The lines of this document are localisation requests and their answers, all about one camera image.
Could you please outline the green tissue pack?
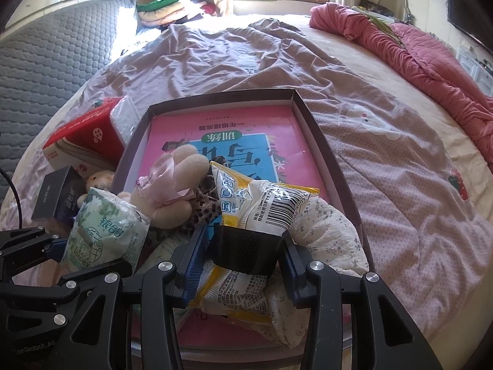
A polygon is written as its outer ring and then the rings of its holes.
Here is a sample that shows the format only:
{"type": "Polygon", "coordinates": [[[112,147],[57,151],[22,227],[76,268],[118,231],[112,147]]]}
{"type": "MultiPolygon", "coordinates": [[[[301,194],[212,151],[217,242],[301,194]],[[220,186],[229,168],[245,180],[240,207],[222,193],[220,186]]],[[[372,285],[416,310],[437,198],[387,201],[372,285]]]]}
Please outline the green tissue pack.
{"type": "Polygon", "coordinates": [[[122,259],[135,270],[150,219],[109,191],[92,188],[74,220],[62,265],[75,272],[122,259]]]}

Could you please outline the red white tissue box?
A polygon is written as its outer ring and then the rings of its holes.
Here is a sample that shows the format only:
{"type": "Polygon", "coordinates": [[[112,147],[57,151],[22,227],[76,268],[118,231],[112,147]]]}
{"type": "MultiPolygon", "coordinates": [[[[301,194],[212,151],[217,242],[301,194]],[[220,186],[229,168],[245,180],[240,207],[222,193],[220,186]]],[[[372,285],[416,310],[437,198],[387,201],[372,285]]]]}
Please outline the red white tissue box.
{"type": "Polygon", "coordinates": [[[48,138],[43,155],[55,171],[70,165],[87,178],[116,170],[141,116],[129,96],[103,98],[99,103],[48,138]]]}

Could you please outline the mauve strawberry bedsheet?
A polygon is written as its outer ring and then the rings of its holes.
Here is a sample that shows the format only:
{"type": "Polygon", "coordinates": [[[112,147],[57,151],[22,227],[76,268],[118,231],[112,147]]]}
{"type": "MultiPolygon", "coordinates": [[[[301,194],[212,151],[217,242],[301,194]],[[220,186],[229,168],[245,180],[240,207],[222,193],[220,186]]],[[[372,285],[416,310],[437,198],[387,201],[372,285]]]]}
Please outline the mauve strawberry bedsheet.
{"type": "Polygon", "coordinates": [[[228,27],[175,25],[101,69],[23,155],[14,179],[26,215],[48,172],[41,147],[98,97],[129,95],[140,111],[186,96],[293,88],[352,191],[374,264],[426,337],[492,320],[492,173],[433,99],[373,54],[276,19],[228,27]]]}

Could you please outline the dark grey small box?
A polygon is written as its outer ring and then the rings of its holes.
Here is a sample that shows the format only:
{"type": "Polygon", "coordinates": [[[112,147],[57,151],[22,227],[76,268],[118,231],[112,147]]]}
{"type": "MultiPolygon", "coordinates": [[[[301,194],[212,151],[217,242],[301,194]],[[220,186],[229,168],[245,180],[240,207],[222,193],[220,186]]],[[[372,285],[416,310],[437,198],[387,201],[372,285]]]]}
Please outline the dark grey small box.
{"type": "Polygon", "coordinates": [[[32,220],[57,220],[73,225],[79,212],[78,199],[86,193],[84,178],[68,165],[47,174],[34,206],[32,220]]]}

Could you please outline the plush bear purple dress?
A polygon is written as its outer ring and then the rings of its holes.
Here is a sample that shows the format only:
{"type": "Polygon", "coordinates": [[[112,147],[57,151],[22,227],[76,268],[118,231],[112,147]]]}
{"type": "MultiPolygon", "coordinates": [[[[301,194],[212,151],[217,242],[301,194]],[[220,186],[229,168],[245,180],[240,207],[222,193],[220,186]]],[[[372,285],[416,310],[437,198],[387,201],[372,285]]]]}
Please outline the plush bear purple dress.
{"type": "Polygon", "coordinates": [[[78,208],[82,207],[85,198],[88,196],[88,192],[92,189],[99,189],[108,191],[115,177],[114,171],[98,171],[86,179],[85,191],[86,193],[81,195],[77,200],[78,208]]]}

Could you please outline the stack of folded blankets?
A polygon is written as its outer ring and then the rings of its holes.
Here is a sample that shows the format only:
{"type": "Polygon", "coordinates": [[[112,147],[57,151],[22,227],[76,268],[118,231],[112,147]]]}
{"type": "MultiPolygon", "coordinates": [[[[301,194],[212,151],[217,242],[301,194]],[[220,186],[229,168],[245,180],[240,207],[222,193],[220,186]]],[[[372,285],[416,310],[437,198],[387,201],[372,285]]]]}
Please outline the stack of folded blankets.
{"type": "Polygon", "coordinates": [[[167,28],[173,23],[182,24],[219,14],[213,0],[154,0],[138,4],[136,10],[146,28],[167,28]]]}

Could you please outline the grey quilted headboard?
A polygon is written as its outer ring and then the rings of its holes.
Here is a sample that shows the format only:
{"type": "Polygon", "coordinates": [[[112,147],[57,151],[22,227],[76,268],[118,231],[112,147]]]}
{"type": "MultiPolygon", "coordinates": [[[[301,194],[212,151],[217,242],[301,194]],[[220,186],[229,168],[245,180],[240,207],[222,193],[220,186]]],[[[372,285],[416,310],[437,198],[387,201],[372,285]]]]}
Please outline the grey quilted headboard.
{"type": "Polygon", "coordinates": [[[2,39],[2,170],[13,174],[44,125],[129,48],[138,27],[136,0],[91,0],[46,14],[2,39]]]}

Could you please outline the white floral scrunchie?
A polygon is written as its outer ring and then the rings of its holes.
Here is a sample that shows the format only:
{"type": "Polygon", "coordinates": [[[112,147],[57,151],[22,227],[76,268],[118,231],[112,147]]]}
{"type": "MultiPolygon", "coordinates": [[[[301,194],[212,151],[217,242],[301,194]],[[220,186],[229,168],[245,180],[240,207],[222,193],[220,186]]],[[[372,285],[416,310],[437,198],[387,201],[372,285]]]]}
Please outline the white floral scrunchie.
{"type": "MultiPolygon", "coordinates": [[[[369,261],[352,222],[320,197],[312,197],[289,229],[297,245],[308,249],[312,259],[338,273],[361,277],[369,261]]],[[[287,296],[280,271],[274,271],[264,290],[273,335],[285,347],[299,345],[308,329],[309,310],[296,309],[287,296]]]]}

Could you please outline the leopard print scrunchie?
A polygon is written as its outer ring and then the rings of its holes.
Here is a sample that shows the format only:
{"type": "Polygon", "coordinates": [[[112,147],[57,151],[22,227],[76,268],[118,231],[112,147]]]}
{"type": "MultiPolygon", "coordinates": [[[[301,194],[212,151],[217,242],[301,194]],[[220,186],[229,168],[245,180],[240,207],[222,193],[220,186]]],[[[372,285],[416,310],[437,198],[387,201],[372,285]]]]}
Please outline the leopard print scrunchie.
{"type": "Polygon", "coordinates": [[[192,213],[182,230],[191,236],[196,226],[201,223],[212,223],[221,216],[221,208],[213,175],[209,172],[196,188],[196,197],[191,201],[192,213]]]}

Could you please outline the plush bear pink dress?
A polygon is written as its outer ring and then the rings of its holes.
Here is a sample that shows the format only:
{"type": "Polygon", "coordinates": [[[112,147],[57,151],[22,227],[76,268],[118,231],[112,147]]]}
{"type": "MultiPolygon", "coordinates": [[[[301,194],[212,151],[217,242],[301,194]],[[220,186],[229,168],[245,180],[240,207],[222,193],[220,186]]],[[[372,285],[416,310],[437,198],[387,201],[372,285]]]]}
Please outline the plush bear pink dress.
{"type": "Polygon", "coordinates": [[[147,216],[151,226],[170,230],[190,219],[196,188],[209,168],[209,160],[194,145],[181,145],[161,154],[148,174],[136,180],[134,189],[118,197],[147,216]]]}

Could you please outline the white drawer cabinet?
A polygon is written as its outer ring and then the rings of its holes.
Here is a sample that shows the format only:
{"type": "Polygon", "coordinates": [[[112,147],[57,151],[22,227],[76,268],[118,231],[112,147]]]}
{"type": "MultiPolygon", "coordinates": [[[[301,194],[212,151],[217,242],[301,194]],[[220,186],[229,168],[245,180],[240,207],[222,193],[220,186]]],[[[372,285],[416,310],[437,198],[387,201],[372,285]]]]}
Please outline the white drawer cabinet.
{"type": "Polygon", "coordinates": [[[486,96],[491,97],[493,91],[492,71],[483,65],[475,55],[464,47],[460,47],[456,53],[456,59],[462,68],[472,77],[474,82],[486,96]]]}

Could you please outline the black flat television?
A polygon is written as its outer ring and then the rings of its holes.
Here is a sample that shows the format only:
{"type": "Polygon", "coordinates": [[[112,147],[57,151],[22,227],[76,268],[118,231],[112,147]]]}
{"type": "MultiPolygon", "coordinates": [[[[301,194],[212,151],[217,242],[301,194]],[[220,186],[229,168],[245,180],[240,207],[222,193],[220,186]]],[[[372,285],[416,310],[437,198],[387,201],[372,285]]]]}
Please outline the black flat television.
{"type": "Polygon", "coordinates": [[[447,21],[492,54],[492,36],[466,0],[447,0],[447,21]]]}

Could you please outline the pink blue book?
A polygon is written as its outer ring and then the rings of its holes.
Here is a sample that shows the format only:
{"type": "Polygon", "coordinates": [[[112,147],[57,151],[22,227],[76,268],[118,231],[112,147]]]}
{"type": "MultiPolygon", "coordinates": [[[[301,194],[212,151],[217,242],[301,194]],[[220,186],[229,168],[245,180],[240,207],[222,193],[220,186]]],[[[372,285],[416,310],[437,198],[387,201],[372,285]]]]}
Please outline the pink blue book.
{"type": "MultiPolygon", "coordinates": [[[[311,197],[327,192],[293,109],[267,105],[151,120],[135,189],[153,211],[193,197],[200,220],[280,235],[311,197]]],[[[223,265],[209,259],[191,304],[275,331],[297,346],[309,313],[288,301],[282,283],[234,271],[240,249],[223,265]]]]}

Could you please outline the pink quilted comforter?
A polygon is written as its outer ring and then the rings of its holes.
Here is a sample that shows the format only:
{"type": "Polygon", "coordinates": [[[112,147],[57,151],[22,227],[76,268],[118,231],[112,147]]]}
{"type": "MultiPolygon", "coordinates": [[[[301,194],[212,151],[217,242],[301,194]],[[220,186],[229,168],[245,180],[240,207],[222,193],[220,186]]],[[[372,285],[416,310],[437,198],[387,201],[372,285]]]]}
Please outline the pink quilted comforter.
{"type": "Polygon", "coordinates": [[[442,42],[414,26],[387,24],[334,2],[312,8],[309,26],[377,55],[440,105],[492,166],[492,98],[480,91],[442,42]]]}

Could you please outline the shallow grey cardboard box tray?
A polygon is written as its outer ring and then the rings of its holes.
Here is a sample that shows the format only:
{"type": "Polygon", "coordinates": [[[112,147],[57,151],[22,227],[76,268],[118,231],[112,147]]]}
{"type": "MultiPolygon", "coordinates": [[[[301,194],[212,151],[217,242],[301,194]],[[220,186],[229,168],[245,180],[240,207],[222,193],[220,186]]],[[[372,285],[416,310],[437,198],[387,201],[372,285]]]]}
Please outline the shallow grey cardboard box tray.
{"type": "MultiPolygon", "coordinates": [[[[151,105],[117,167],[112,191],[130,192],[164,152],[184,145],[252,179],[311,186],[343,212],[369,244],[357,205],[307,105],[293,89],[204,94],[151,105]]],[[[186,369],[265,369],[297,365],[303,345],[288,349],[227,319],[193,311],[178,333],[186,369]]]]}

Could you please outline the yellow white snack bag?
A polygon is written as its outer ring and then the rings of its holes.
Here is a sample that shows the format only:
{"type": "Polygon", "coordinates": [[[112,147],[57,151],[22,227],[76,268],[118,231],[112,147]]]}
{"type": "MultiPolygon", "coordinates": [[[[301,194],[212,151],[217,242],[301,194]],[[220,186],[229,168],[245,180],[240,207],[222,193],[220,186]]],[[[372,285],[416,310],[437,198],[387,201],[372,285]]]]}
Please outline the yellow white snack bag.
{"type": "Polygon", "coordinates": [[[221,219],[191,305],[210,315],[265,323],[265,287],[289,228],[319,189],[252,179],[210,163],[221,219]]]}

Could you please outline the white vanity mirror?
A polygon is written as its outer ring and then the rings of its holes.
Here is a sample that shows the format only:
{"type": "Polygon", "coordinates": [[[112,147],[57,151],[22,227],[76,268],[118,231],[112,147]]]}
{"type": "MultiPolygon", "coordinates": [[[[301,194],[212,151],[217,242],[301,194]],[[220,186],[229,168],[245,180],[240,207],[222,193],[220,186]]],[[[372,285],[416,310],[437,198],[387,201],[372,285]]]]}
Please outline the white vanity mirror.
{"type": "Polygon", "coordinates": [[[408,0],[378,0],[378,4],[390,10],[400,21],[407,20],[411,15],[408,0]]]}

